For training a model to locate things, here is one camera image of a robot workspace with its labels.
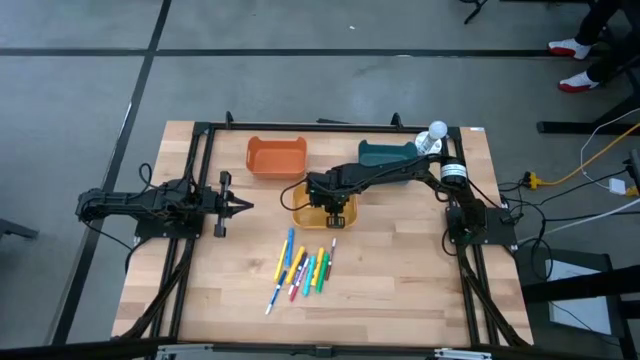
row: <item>marker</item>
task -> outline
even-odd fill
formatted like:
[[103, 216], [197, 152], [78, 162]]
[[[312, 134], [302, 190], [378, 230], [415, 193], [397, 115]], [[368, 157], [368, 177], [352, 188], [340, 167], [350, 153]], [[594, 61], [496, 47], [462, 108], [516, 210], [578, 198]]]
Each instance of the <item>marker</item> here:
[[282, 271], [282, 263], [284, 262], [284, 254], [287, 251], [287, 240], [282, 244], [282, 251], [280, 252], [280, 260], [278, 260], [278, 267], [276, 267], [276, 273], [273, 275], [273, 282], [278, 282], [278, 277], [280, 276], [280, 272]]
[[276, 297], [278, 297], [278, 292], [280, 292], [280, 288], [282, 287], [282, 282], [284, 281], [284, 277], [287, 275], [287, 270], [282, 272], [280, 276], [280, 280], [278, 281], [278, 285], [276, 285], [276, 289], [271, 295], [271, 301], [269, 301], [269, 306], [267, 306], [267, 311], [264, 312], [265, 315], [269, 315], [271, 309], [273, 308], [273, 304], [276, 302]]
[[302, 255], [304, 254], [304, 246], [300, 246], [300, 249], [298, 249], [298, 255], [296, 255], [296, 259], [293, 261], [293, 264], [291, 265], [291, 269], [289, 269], [289, 275], [287, 275], [287, 284], [291, 284], [291, 282], [293, 282], [293, 277], [296, 275], [296, 271], [295, 269], [298, 267], [298, 264], [300, 264], [300, 259], [302, 259]]
[[287, 237], [287, 256], [284, 260], [285, 265], [291, 266], [292, 256], [293, 256], [293, 228], [289, 228], [289, 236]]
[[324, 248], [320, 248], [318, 250], [318, 257], [316, 263], [316, 269], [313, 271], [313, 279], [311, 280], [311, 286], [316, 286], [318, 284], [318, 275], [320, 274], [320, 266], [322, 265], [322, 259], [324, 256]]
[[300, 262], [298, 263], [298, 269], [296, 270], [296, 275], [293, 277], [293, 282], [289, 287], [289, 295], [291, 295], [291, 292], [293, 291], [293, 287], [296, 286], [296, 282], [298, 282], [298, 279], [300, 279], [300, 273], [302, 273], [302, 269], [306, 266], [306, 264], [307, 264], [307, 252], [305, 251], [304, 254], [302, 254], [302, 258], [300, 259]]
[[316, 285], [316, 292], [322, 292], [322, 285], [324, 284], [324, 274], [327, 271], [327, 266], [329, 265], [329, 253], [324, 253], [324, 258], [322, 259], [322, 268], [320, 269], [320, 277], [318, 278], [318, 285]]
[[331, 273], [331, 263], [333, 262], [333, 252], [336, 251], [336, 238], [333, 238], [333, 243], [331, 244], [331, 257], [329, 258], [329, 266], [327, 267], [327, 275], [324, 278], [324, 281], [329, 281], [329, 274]]
[[302, 295], [309, 296], [309, 288], [311, 287], [311, 279], [313, 279], [313, 268], [316, 266], [316, 256], [311, 255], [309, 260], [309, 266], [307, 266], [307, 281], [304, 283], [304, 289], [302, 289]]
[[300, 283], [302, 282], [302, 278], [304, 277], [304, 274], [307, 272], [307, 269], [309, 269], [309, 259], [304, 261], [304, 266], [302, 267], [302, 271], [300, 272], [300, 276], [298, 276], [298, 279], [296, 280], [296, 284], [295, 287], [293, 288], [293, 292], [291, 293], [291, 297], [289, 298], [289, 301], [293, 302], [293, 299], [296, 298], [296, 294], [298, 293], [298, 289], [300, 288]]

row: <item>red marker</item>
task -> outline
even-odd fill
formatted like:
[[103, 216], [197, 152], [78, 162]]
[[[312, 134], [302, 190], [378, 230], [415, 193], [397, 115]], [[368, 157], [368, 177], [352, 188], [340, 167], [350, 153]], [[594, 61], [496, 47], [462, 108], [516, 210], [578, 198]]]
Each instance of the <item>red marker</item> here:
[[298, 288], [300, 287], [300, 283], [302, 282], [302, 279], [304, 279], [304, 275], [307, 273], [307, 270], [309, 270], [309, 259], [308, 258], [304, 261], [304, 266], [302, 266], [302, 272], [300, 272], [300, 276], [298, 277], [298, 281], [296, 281], [296, 283], [295, 283], [295, 287], [293, 288], [293, 291], [291, 292], [291, 297], [289, 298], [289, 301], [293, 301], [293, 299], [296, 298], [296, 294], [298, 293]]

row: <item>plastic bin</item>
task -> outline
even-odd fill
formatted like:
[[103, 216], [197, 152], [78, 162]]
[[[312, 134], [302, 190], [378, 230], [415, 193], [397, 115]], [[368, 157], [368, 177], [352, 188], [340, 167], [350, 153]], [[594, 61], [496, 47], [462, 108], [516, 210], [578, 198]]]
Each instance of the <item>plastic bin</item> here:
[[263, 179], [298, 179], [307, 165], [307, 142], [299, 137], [291, 140], [249, 139], [247, 169]]
[[[417, 156], [418, 149], [413, 142], [404, 145], [371, 145], [367, 140], [362, 140], [358, 145], [358, 162], [366, 166], [408, 160]], [[399, 181], [396, 184], [406, 183], [407, 181]]]
[[[309, 194], [306, 193], [307, 185], [301, 184], [296, 186], [293, 190], [293, 207], [297, 208], [309, 202]], [[345, 228], [355, 224], [358, 217], [358, 204], [356, 202], [356, 196], [349, 196], [344, 206], [344, 212], [341, 214], [344, 216]], [[298, 211], [293, 212], [293, 222], [296, 226], [303, 229], [326, 229], [327, 228], [327, 216], [328, 214], [323, 208], [314, 208], [307, 206]]]

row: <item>orange bin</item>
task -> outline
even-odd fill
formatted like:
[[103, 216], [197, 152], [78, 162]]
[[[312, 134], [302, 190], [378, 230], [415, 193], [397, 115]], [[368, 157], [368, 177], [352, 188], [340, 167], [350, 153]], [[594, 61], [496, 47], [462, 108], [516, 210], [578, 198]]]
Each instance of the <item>orange bin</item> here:
[[307, 142], [297, 140], [249, 139], [247, 169], [263, 179], [297, 179], [304, 175], [307, 165]]
[[[307, 194], [306, 191], [306, 184], [296, 186], [293, 191], [293, 208], [300, 207], [309, 202], [309, 194]], [[323, 208], [307, 206], [293, 212], [293, 222], [303, 229], [326, 229], [327, 216], [329, 216], [329, 214], [327, 214]], [[344, 216], [345, 228], [356, 223], [356, 219], [358, 218], [358, 204], [356, 203], [355, 195], [349, 196], [349, 201], [347, 201], [344, 206], [342, 216]]]

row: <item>yellow marker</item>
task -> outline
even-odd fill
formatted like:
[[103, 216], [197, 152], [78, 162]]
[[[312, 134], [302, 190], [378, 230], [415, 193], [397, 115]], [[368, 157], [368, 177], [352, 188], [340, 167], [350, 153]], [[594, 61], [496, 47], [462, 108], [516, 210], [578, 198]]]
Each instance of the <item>yellow marker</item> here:
[[304, 254], [304, 246], [300, 246], [300, 249], [298, 249], [298, 254], [291, 264], [291, 269], [289, 270], [289, 274], [287, 275], [287, 284], [291, 284], [291, 282], [293, 281], [293, 277], [296, 275], [296, 268], [300, 263], [300, 259], [302, 259], [302, 254]]
[[282, 271], [282, 263], [284, 262], [284, 253], [287, 251], [287, 240], [284, 241], [284, 245], [282, 245], [282, 252], [280, 252], [280, 260], [278, 260], [278, 267], [276, 268], [276, 274], [273, 275], [273, 282], [278, 283], [280, 279], [280, 272]]
[[[322, 259], [324, 256], [324, 248], [320, 248], [318, 250], [318, 259]], [[322, 266], [322, 261], [318, 261], [316, 264], [316, 269], [313, 271], [313, 279], [311, 279], [311, 286], [316, 286], [318, 283], [318, 276], [320, 275], [320, 267]]]

